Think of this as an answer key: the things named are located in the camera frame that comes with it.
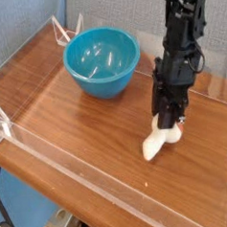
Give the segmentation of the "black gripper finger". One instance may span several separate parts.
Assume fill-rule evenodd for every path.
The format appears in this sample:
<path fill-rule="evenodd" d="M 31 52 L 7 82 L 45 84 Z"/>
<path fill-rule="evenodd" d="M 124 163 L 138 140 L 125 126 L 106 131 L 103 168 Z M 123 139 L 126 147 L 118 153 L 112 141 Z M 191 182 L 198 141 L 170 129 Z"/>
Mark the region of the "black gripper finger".
<path fill-rule="evenodd" d="M 183 124 L 185 122 L 186 98 L 170 97 L 159 95 L 155 101 L 155 112 L 158 115 L 158 128 L 170 129 L 175 123 Z"/>
<path fill-rule="evenodd" d="M 162 93 L 163 93 L 162 82 L 158 78 L 154 78 L 151 96 L 152 98 L 151 112 L 153 116 L 161 112 L 163 102 Z"/>

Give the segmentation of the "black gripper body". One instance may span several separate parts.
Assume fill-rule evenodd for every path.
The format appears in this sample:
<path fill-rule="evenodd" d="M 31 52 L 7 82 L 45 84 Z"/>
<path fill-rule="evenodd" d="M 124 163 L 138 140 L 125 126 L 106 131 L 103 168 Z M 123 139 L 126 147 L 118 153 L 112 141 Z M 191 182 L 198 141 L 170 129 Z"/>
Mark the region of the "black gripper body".
<path fill-rule="evenodd" d="M 189 104 L 188 90 L 193 87 L 195 76 L 203 71 L 199 68 L 202 58 L 201 48 L 194 44 L 191 49 L 171 53 L 168 49 L 163 58 L 155 59 L 153 78 L 158 78 L 163 84 L 163 96 L 186 98 Z"/>

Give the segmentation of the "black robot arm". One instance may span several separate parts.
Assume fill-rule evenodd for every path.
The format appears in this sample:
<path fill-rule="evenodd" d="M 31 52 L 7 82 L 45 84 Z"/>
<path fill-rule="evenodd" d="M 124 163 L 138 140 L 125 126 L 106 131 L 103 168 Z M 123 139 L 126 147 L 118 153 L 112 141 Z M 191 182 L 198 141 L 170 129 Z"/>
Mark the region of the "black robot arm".
<path fill-rule="evenodd" d="M 158 128 L 185 120 L 188 90 L 203 71 L 205 56 L 197 39 L 204 35 L 206 0 L 165 0 L 164 54 L 155 59 L 151 112 Z"/>

